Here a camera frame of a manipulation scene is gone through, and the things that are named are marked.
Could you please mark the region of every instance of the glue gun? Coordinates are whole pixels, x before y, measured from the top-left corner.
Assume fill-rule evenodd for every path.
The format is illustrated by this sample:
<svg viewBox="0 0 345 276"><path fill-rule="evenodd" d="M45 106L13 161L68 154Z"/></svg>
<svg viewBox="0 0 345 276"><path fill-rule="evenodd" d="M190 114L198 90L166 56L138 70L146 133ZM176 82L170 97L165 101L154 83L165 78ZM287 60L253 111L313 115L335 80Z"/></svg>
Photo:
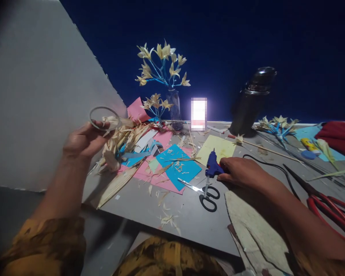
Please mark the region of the glue gun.
<svg viewBox="0 0 345 276"><path fill-rule="evenodd" d="M208 156L208 161L207 161L207 170L206 170L206 189L204 193L204 197L207 195L207 188L208 184L210 182L210 178L214 178L215 175L219 175L224 173L223 169L220 167L220 165L217 163L217 156L215 153L215 148L213 151L211 151L210 155Z"/></svg>

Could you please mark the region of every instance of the red cloth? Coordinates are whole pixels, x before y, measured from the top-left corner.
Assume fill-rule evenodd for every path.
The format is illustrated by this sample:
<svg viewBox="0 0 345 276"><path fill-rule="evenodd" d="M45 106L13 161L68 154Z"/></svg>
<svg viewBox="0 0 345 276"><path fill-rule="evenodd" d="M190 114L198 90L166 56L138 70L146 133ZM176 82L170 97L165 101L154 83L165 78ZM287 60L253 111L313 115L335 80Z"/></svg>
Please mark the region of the red cloth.
<svg viewBox="0 0 345 276"><path fill-rule="evenodd" d="M330 148L345 155L345 122L331 121L326 123L315 138L325 140Z"/></svg>

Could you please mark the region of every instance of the sleeve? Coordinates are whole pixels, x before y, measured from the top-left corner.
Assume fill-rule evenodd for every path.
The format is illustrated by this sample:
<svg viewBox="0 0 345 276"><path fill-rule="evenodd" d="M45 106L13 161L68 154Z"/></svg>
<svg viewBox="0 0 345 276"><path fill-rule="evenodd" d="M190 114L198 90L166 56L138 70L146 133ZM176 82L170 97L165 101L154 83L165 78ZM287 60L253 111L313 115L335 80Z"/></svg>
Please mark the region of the sleeve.
<svg viewBox="0 0 345 276"><path fill-rule="evenodd" d="M28 219L0 258L2 275L80 275L84 219Z"/></svg>
<svg viewBox="0 0 345 276"><path fill-rule="evenodd" d="M315 255L296 254L301 275L345 276L345 260L321 259Z"/></svg>

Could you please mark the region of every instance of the glass vase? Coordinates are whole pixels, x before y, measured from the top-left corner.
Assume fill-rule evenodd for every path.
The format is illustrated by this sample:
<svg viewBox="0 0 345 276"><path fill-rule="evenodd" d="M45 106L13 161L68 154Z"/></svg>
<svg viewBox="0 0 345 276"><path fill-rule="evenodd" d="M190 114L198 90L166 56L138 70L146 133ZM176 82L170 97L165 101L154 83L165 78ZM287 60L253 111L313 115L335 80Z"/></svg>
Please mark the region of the glass vase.
<svg viewBox="0 0 345 276"><path fill-rule="evenodd" d="M170 108L170 117L171 117L171 126L175 130L181 130L183 128L183 122L176 122L181 121L180 115L180 101L179 101L179 91L176 89L168 89L166 94L166 99L168 100L169 104L174 104Z"/></svg>

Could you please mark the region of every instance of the left hand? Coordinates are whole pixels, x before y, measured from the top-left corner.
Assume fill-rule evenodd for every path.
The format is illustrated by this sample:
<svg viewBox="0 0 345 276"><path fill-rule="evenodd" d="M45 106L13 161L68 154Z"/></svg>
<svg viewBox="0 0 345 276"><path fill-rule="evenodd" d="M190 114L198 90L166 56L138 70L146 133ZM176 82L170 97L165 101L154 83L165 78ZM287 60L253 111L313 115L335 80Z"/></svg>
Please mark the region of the left hand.
<svg viewBox="0 0 345 276"><path fill-rule="evenodd" d="M93 121L99 128L108 129L110 123L106 122L104 126L101 121ZM71 157L86 157L91 159L99 152L104 144L110 139L114 131L105 137L105 131L98 130L90 122L87 122L82 128L72 132L63 147L63 153Z"/></svg>

